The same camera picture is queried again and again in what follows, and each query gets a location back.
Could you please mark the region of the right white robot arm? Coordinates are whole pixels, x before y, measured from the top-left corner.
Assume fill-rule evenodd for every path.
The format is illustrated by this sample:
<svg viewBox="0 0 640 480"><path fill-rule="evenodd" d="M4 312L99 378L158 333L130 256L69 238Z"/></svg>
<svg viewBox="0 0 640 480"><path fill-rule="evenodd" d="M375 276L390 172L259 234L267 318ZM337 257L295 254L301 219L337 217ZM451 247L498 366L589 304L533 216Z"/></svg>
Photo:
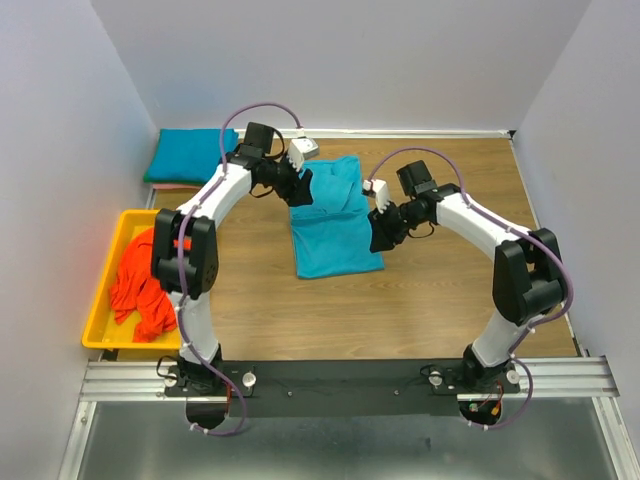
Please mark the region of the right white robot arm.
<svg viewBox="0 0 640 480"><path fill-rule="evenodd" d="M437 184L423 161L400 168L397 176L408 198L401 204L391 200L385 181L368 178L362 184L364 195L375 202L368 215L371 252L390 251L429 223L458 234L493 263L495 311L466 347L459 368L464 387L483 391L505 371L535 323L569 299L557 238L548 229L527 230L495 215L472 200L461 184Z"/></svg>

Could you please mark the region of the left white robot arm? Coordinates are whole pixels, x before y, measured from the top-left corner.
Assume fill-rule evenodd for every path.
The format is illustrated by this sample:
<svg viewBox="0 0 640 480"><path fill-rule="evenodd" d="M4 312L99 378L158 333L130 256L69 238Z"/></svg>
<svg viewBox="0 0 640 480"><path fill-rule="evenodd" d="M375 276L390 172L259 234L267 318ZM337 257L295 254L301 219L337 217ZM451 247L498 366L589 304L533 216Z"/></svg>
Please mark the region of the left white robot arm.
<svg viewBox="0 0 640 480"><path fill-rule="evenodd" d="M312 174L304 164L318 155L317 143L298 132L274 155L272 141L278 134L267 125L249 123L243 141L224 154L205 186L178 209L162 209L155 217L151 274L174 308L181 340L176 364L163 376L169 396L224 395L232 388L222 376L210 307L222 221L257 185L291 207L313 201Z"/></svg>

